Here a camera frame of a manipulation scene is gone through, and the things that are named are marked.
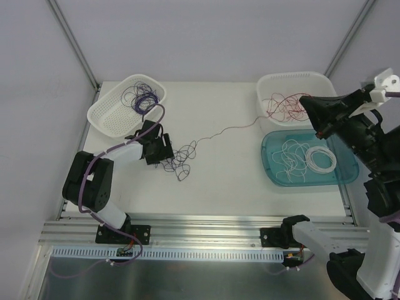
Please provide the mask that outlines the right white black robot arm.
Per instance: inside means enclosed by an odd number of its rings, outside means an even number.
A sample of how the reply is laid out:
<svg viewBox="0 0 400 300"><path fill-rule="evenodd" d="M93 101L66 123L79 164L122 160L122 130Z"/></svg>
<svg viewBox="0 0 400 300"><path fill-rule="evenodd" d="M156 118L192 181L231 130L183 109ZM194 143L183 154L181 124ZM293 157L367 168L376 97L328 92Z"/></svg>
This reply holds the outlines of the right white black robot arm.
<svg viewBox="0 0 400 300"><path fill-rule="evenodd" d="M284 247L302 244L326 265L348 299L399 299L399 128L384 132L367 89L299 100L319 139L336 135L369 170L369 237L364 252L332 240L304 215L283 219Z"/></svg>

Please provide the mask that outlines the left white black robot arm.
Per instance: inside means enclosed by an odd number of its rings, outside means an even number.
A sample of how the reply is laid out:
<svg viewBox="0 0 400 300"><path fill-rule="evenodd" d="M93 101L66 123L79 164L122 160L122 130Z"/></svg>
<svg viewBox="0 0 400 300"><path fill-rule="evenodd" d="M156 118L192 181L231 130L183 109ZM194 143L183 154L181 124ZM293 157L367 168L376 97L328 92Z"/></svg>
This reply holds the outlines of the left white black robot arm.
<svg viewBox="0 0 400 300"><path fill-rule="evenodd" d="M80 213L90 214L107 226L117 243L131 236L129 216L110 201L114 171L136 161L156 165L173 158L169 134L158 122L144 121L142 128L97 155L76 153L62 188L62 197L76 205Z"/></svg>

